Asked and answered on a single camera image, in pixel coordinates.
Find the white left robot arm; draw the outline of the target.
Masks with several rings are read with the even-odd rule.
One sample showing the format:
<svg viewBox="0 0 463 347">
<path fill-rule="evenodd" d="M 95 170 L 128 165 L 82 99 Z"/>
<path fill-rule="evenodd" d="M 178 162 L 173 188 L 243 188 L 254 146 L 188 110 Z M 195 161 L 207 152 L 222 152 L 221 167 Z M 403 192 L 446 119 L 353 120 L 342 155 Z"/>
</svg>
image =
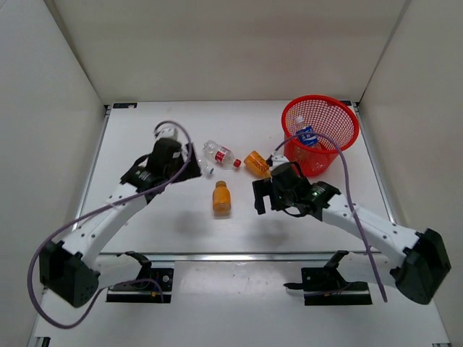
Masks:
<svg viewBox="0 0 463 347">
<path fill-rule="evenodd" d="M 81 223 L 61 241 L 46 243 L 39 253 L 41 283 L 74 308 L 108 286 L 123 282 L 136 289 L 149 286 L 152 272 L 146 256 L 128 251 L 100 261 L 98 255 L 131 217 L 164 191 L 166 183 L 200 175 L 192 143 L 156 140 L 153 151 L 138 158 L 120 178 L 107 199 L 108 210 Z"/>
</svg>

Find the blue label water bottle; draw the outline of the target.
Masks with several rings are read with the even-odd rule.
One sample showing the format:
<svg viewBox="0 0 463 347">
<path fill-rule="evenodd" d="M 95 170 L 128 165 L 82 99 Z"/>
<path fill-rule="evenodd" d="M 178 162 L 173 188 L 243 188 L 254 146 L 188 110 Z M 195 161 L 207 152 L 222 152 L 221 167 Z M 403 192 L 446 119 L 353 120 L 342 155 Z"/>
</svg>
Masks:
<svg viewBox="0 0 463 347">
<path fill-rule="evenodd" d="M 321 150 L 322 147 L 318 141 L 318 137 L 315 135 L 313 128 L 310 125 L 306 125 L 305 120 L 302 116 L 295 118 L 297 139 L 305 147 L 309 147 L 316 150 Z"/>
</svg>

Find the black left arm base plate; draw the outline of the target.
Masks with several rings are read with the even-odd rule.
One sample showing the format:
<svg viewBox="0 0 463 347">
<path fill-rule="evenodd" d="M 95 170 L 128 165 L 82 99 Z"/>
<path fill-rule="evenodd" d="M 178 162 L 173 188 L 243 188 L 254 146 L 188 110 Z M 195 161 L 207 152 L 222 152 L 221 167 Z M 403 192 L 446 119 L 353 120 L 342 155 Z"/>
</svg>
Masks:
<svg viewBox="0 0 463 347">
<path fill-rule="evenodd" d="M 174 264 L 158 264 L 133 251 L 125 252 L 124 255 L 136 260 L 141 268 L 135 279 L 110 286 L 106 301 L 125 304 L 170 304 Z"/>
</svg>

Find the orange drink bottle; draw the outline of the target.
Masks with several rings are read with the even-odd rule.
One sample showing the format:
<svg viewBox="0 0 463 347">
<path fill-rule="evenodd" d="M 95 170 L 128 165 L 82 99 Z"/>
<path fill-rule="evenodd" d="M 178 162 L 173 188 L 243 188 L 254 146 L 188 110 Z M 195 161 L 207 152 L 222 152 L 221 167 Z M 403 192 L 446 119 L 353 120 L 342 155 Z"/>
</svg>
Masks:
<svg viewBox="0 0 463 347">
<path fill-rule="evenodd" d="M 212 209 L 215 216 L 225 216 L 231 212 L 231 194 L 225 181 L 217 181 L 212 196 Z"/>
</svg>

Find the orange juice bottle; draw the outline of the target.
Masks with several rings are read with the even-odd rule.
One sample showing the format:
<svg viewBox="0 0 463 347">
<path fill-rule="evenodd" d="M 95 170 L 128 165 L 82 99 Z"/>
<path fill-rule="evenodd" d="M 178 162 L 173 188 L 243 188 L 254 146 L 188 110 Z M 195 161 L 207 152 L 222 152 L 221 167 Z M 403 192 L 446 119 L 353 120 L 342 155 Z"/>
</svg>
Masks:
<svg viewBox="0 0 463 347">
<path fill-rule="evenodd" d="M 244 160 L 246 169 L 254 176 L 261 179 L 270 176 L 270 168 L 266 160 L 255 150 L 253 150 Z"/>
</svg>

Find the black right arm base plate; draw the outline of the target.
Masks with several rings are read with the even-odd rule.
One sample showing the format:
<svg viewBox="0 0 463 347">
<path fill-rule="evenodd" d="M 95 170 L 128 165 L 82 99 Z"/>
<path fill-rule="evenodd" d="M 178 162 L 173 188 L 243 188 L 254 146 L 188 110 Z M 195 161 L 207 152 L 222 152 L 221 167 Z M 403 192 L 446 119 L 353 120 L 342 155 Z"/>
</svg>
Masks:
<svg viewBox="0 0 463 347">
<path fill-rule="evenodd" d="M 323 267 L 303 267 L 301 283 L 285 283 L 290 291 L 303 293 L 305 306 L 365 306 L 372 299 L 366 282 L 345 280 L 338 266 L 348 251 L 337 251 Z"/>
</svg>

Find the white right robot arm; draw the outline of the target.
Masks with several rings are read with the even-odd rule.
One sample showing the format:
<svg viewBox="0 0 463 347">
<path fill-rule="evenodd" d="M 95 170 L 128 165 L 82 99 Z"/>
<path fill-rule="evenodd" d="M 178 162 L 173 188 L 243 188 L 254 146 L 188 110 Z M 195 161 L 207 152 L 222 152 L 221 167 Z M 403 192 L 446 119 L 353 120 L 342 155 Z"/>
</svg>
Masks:
<svg viewBox="0 0 463 347">
<path fill-rule="evenodd" d="M 297 209 L 296 217 L 312 216 L 365 241 L 388 258 L 393 285 L 417 304 L 429 304 L 451 264 L 442 236 L 433 229 L 419 232 L 387 221 L 363 207 L 336 187 L 318 181 L 311 183 L 295 162 L 277 165 L 268 178 L 254 181 L 255 209 L 262 215 L 269 197 L 271 209 L 287 212 Z"/>
</svg>

